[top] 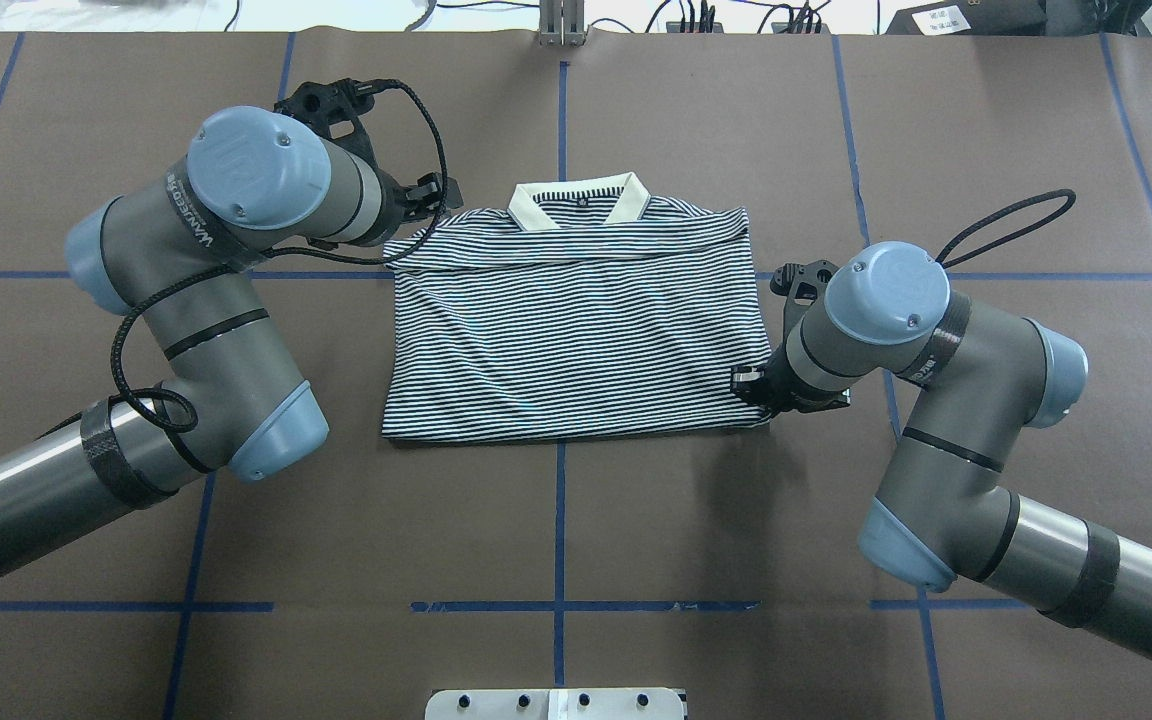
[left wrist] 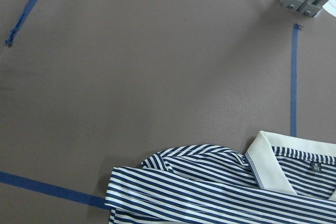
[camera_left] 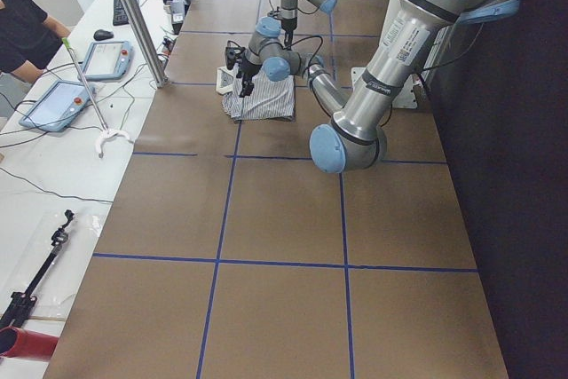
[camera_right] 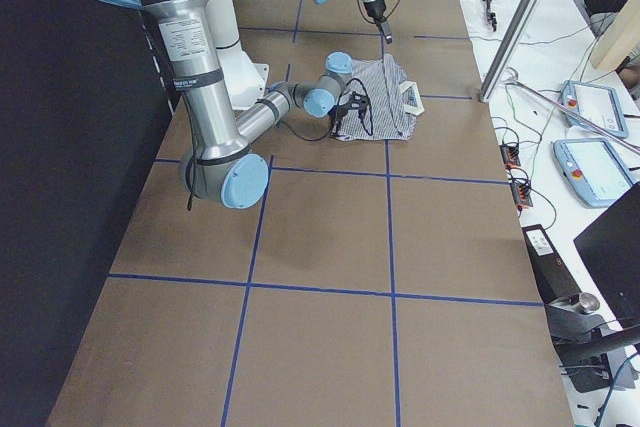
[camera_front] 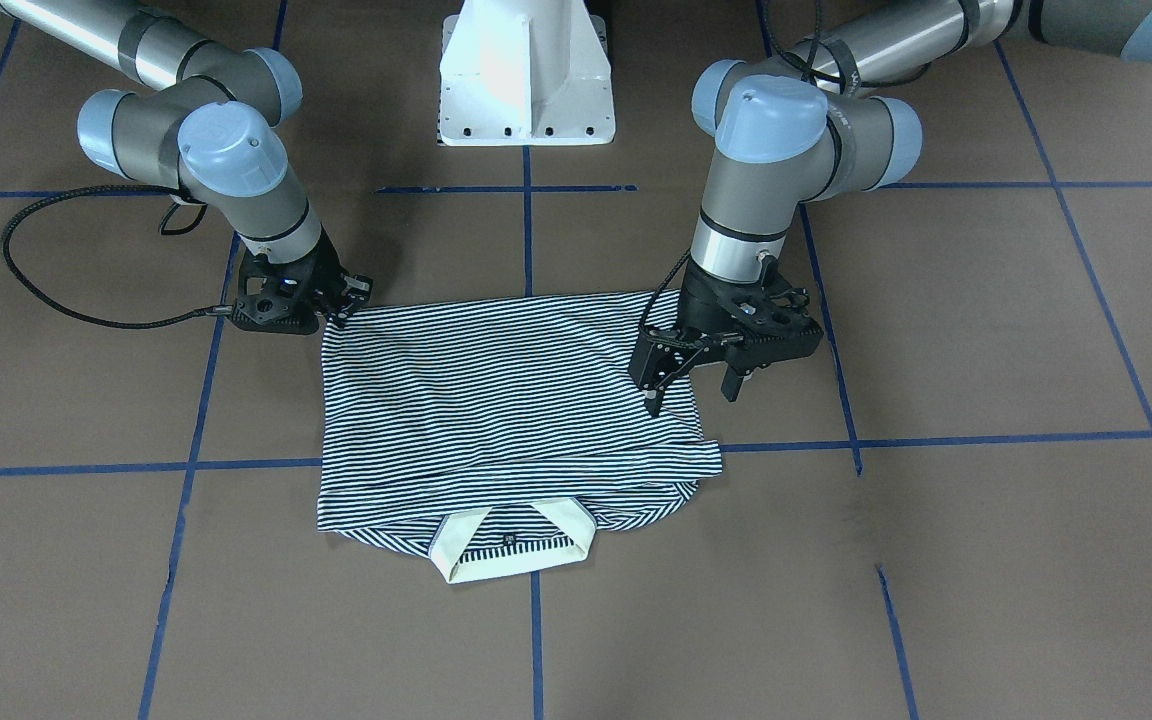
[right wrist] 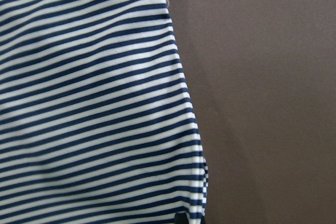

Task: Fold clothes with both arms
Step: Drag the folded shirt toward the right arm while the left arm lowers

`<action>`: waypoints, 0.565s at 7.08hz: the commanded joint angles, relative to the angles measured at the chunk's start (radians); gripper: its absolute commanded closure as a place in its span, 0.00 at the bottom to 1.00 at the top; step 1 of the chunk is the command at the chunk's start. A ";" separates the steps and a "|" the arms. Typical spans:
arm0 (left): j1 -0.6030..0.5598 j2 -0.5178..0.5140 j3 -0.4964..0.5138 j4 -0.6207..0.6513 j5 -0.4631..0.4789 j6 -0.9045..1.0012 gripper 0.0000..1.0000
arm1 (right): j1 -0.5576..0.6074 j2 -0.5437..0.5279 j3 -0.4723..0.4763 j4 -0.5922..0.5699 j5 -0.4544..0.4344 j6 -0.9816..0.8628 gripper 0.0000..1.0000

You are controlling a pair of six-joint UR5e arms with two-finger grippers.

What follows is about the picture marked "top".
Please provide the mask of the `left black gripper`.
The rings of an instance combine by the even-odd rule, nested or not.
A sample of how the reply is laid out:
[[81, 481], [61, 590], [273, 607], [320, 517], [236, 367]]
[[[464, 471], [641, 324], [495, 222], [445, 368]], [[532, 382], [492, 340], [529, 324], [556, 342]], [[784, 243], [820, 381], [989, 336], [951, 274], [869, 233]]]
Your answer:
[[[397, 183], [382, 170], [362, 118], [374, 109], [376, 96], [399, 91], [419, 111], [429, 126], [439, 169], [414, 184]], [[420, 222], [465, 205], [457, 179], [449, 177], [442, 132], [412, 88], [399, 79], [338, 79], [302, 83], [291, 96], [274, 104], [285, 118], [306, 126], [321, 141], [353, 156], [358, 174], [358, 209], [343, 232], [397, 232], [403, 223]]]

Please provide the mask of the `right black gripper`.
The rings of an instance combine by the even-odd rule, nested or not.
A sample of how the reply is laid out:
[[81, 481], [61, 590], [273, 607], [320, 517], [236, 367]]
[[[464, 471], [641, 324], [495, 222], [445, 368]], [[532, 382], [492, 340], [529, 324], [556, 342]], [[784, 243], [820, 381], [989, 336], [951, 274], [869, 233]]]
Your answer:
[[844, 378], [814, 363], [805, 350], [801, 328], [836, 272], [835, 264], [819, 260], [806, 265], [787, 263], [772, 274], [771, 291], [785, 297], [782, 342], [764, 363], [732, 367], [732, 395], [759, 407], [763, 414], [820, 414], [851, 404]]

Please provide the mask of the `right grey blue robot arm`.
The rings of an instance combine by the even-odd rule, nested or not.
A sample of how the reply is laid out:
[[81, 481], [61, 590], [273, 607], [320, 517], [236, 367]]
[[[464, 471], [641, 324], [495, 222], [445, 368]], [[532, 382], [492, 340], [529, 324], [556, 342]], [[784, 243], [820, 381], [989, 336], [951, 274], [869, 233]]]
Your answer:
[[878, 370], [920, 391], [861, 526], [870, 564], [929, 593], [972, 579], [1152, 660], [1152, 548], [1001, 484], [1021, 430], [1052, 427], [1082, 396], [1078, 342], [955, 291], [914, 243], [786, 264], [771, 290], [781, 343], [732, 369], [733, 395], [819, 414]]

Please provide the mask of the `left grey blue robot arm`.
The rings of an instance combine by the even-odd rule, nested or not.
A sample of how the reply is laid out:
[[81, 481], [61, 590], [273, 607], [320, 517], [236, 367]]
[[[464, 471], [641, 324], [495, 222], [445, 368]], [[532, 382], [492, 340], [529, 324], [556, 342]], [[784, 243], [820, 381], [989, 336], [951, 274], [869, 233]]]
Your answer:
[[270, 311], [256, 265], [338, 247], [378, 247], [403, 223], [430, 240], [461, 205], [442, 137], [438, 169], [401, 184], [362, 118], [399, 79], [303, 83], [273, 109], [233, 106], [141, 191], [74, 225], [68, 273], [120, 318], [114, 392], [0, 457], [0, 578], [221, 468], [262, 480], [329, 432]]

